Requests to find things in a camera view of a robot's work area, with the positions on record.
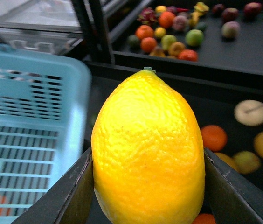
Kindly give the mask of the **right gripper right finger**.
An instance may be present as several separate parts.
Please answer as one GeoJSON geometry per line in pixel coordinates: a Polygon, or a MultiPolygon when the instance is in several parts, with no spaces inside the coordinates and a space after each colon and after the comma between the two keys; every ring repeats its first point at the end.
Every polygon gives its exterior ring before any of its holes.
{"type": "Polygon", "coordinates": [[[263,192],[209,149],[205,195],[218,224],[263,224],[263,192]]]}

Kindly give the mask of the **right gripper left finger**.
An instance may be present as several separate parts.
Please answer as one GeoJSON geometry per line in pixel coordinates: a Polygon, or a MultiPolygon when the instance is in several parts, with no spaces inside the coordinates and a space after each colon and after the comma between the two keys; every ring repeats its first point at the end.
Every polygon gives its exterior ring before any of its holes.
{"type": "Polygon", "coordinates": [[[88,148],[48,192],[13,223],[86,223],[94,187],[91,156],[91,148],[88,148]]]}

